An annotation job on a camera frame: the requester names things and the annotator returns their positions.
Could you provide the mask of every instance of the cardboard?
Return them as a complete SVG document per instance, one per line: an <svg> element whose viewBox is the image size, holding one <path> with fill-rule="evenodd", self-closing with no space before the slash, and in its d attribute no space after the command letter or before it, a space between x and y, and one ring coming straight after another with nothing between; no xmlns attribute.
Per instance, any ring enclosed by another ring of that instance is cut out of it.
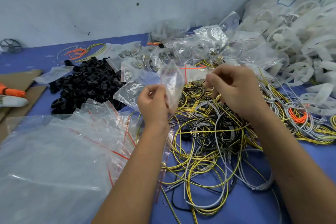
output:
<svg viewBox="0 0 336 224"><path fill-rule="evenodd" d="M9 88L26 91L34 82L34 78L38 77L41 73L42 70L35 69L27 72L0 74L0 82ZM0 108L0 122L2 122L10 110L11 107Z"/></svg>
<svg viewBox="0 0 336 224"><path fill-rule="evenodd" d="M12 120L10 131L13 131L13 129L20 123L20 121L23 119L23 116L26 116L28 112L31 110L33 105L36 103L36 101L40 98L44 90L46 89L46 86L37 86L37 87L31 87L26 92L26 99L28 100L28 105L23 107L14 107L11 108L11 110L7 113L6 118L13 118L13 117L20 117L18 119ZM0 122L0 143L8 136L7 126L6 126L6 119L2 120Z"/></svg>

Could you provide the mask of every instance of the pile of white plastic parts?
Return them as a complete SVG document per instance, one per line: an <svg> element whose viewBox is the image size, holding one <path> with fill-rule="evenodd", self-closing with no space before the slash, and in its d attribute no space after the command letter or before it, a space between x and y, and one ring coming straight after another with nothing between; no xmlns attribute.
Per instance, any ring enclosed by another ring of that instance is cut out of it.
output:
<svg viewBox="0 0 336 224"><path fill-rule="evenodd" d="M245 64L275 87L314 81L299 101L310 113L336 114L336 0L250 0L240 25L233 12L185 32L152 32L164 48L113 47L109 64L126 82L114 98L138 110L145 85L162 83L174 108L186 82L225 62ZM209 66L194 69L201 63ZM131 113L88 100L69 117L23 119L0 149L4 223L90 222L136 145L142 119Z"/></svg>

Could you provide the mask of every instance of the person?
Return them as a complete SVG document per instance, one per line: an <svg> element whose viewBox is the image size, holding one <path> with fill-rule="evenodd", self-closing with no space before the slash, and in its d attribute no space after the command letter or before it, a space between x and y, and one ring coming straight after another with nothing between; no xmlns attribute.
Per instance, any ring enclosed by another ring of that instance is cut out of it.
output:
<svg viewBox="0 0 336 224"><path fill-rule="evenodd" d="M271 165L293 223L336 223L336 186L268 107L252 70L223 64L206 76L212 97L252 125ZM161 85L145 87L138 107L145 120L141 139L93 224L148 223L169 132L169 109Z"/></svg>

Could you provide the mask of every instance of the tabletop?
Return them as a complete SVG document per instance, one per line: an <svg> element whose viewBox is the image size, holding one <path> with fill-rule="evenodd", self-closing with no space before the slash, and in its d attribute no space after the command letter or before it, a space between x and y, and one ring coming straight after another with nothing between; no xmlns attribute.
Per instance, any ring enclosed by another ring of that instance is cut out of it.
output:
<svg viewBox="0 0 336 224"><path fill-rule="evenodd" d="M147 34L140 34L85 41L80 43L26 48L18 54L2 53L0 54L0 73L22 72L30 71L32 69L41 69L44 73L46 73L52 67L56 66L53 61L56 61L57 53L66 47L73 45L83 44L88 47L91 44L98 43L125 44L132 41L141 41L142 45L145 46L147 39ZM304 86L294 87L293 90L301 94L305 91L304 88ZM50 115L50 104L59 97L60 93L51 94L49 90L46 90L28 115ZM326 172L326 174L329 175L334 182L336 182L336 171L334 169L334 166L336 165L336 145L332 144L324 146L314 145L307 142L300 143L317 162L317 164ZM184 143L183 148L188 150L188 147L190 148L190 144ZM169 162L174 161L172 156L170 157L171 158L168 160L168 165L170 164ZM264 154L261 152L251 152L249 153L249 159L251 164L253 164L260 171L260 173L268 179L271 173L271 169ZM246 167L246 172L244 171L244 173L251 184L258 185L263 183L262 178L252 168ZM171 176L169 173L166 173L164 180L166 182L174 181L173 176ZM219 182L217 177L211 175L211 172L208 172L204 175L199 175L197 177L197 181L204 185L214 185L218 184ZM273 185L272 188L280 201L281 214L283 219L282 223L290 223L288 214L284 208L283 201L276 185ZM191 191L197 205L212 204L218 199L217 194L206 191L199 187L192 186ZM172 191L167 193L167 197L171 201ZM174 204L179 208L186 210L189 208L183 199L183 186L179 186L175 189L173 200ZM190 212L178 209L174 209L174 211L182 223L193 222L193 218ZM197 215L197 219L199 223L225 222L263 224L279 223L279 214L279 207L275 195L271 190L262 192L252 191L241 181L237 181L237 184L235 185L233 191L229 194L225 205L217 214L210 217ZM175 222L175 218L161 193L157 203L153 205L151 223L163 224Z"/></svg>

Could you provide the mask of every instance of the pile of wires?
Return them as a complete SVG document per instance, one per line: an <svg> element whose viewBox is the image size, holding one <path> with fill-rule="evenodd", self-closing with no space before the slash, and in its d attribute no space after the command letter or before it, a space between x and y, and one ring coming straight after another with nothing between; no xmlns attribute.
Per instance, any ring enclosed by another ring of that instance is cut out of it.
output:
<svg viewBox="0 0 336 224"><path fill-rule="evenodd" d="M264 79L259 81L259 85L269 107L297 140L327 145L336 139L336 116L330 119L329 125L326 119L310 114L306 109L307 103L303 103L290 87L290 92L282 87L282 94ZM220 103L220 95L212 99L211 94L212 90L205 89L203 81L189 82L184 86L177 111L169 121L170 127L176 130L169 142L170 154L175 164L164 164L162 168L175 175L175 180L161 181L161 184L162 192L177 222L180 223L174 209L191 212L195 223L198 223L196 213L207 216L216 214L225 204L237 180L251 190L271 189L278 202L281 222L280 203L271 188L273 175L263 177L249 162L249 152L263 151L257 135L247 121ZM183 149L182 141L191 141L190 151ZM262 177L264 183L258 186L249 183L244 174L243 163ZM195 180L196 176L210 171L214 172L220 183L205 186ZM174 190L180 185L183 185L184 200L189 208L183 209L174 203ZM218 199L210 205L196 205L192 196L195 192L191 192L195 186L216 193ZM171 190L173 193L169 200L166 193Z"/></svg>
<svg viewBox="0 0 336 224"><path fill-rule="evenodd" d="M91 55L88 55L89 51L96 47L96 46L102 46L100 49L98 49L96 52L94 52ZM70 46L67 47L63 50L61 50L59 53L57 53L56 55L56 59L57 61L53 61L56 65L59 66L63 66L62 64L58 64L58 59L59 56L68 56L68 60L74 61L74 62L82 62L82 61L87 61L89 60L91 57L95 57L98 56L99 54L101 54L103 51L105 50L105 44L92 44L89 47L86 47L85 45L79 44L79 45L74 45L74 46Z"/></svg>

